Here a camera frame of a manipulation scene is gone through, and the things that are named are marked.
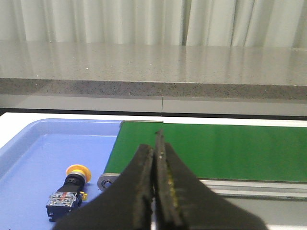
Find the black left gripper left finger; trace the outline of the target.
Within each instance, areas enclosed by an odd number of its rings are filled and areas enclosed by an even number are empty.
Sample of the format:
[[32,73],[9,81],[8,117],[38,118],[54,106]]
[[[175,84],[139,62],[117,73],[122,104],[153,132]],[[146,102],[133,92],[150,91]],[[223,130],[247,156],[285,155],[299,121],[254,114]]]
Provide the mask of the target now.
[[141,144],[129,165],[101,195],[59,220],[55,230],[149,230],[154,150]]

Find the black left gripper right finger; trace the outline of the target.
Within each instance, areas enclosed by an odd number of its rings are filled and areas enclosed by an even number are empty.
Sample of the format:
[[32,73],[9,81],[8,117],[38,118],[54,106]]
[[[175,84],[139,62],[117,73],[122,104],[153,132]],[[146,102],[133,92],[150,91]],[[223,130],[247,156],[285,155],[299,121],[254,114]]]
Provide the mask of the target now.
[[156,132],[154,189],[162,230],[265,230],[258,216],[232,204],[203,184],[184,164],[162,130]]

